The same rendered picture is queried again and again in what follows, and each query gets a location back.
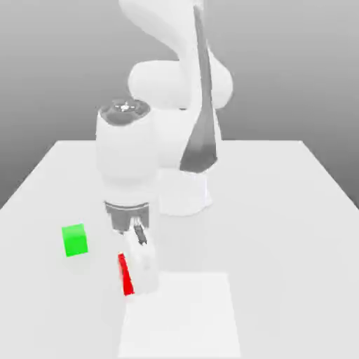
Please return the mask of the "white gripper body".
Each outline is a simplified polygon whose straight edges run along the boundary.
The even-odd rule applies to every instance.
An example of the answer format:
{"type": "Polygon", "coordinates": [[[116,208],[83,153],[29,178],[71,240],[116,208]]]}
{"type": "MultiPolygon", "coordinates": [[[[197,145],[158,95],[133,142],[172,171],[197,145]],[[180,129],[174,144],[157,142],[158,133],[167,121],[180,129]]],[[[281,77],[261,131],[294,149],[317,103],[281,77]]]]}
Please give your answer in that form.
{"type": "Polygon", "coordinates": [[[155,241],[147,230],[139,239],[134,229],[125,234],[126,261],[135,294],[149,294],[158,289],[159,270],[155,241]]]}

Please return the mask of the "small red cube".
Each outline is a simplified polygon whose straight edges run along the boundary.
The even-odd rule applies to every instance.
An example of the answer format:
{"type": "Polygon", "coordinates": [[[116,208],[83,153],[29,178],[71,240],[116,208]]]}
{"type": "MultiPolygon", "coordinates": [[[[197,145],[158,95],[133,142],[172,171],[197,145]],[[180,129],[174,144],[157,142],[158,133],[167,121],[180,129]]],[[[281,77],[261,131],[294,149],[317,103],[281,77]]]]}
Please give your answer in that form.
{"type": "Polygon", "coordinates": [[[123,294],[125,296],[132,295],[135,293],[133,283],[130,277],[130,272],[128,268],[128,263],[126,261],[126,256],[123,252],[118,254],[118,266],[121,274],[121,281],[123,286],[123,294]]]}

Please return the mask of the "small green cube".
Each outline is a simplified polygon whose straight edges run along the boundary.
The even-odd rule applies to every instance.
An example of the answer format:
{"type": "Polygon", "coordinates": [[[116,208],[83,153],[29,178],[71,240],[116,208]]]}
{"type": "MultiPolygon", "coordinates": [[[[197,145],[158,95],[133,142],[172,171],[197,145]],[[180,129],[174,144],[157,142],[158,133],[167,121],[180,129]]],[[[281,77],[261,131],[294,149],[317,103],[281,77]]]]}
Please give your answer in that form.
{"type": "Polygon", "coordinates": [[[88,252],[88,243],[83,224],[62,227],[62,239],[67,257],[88,252]]]}

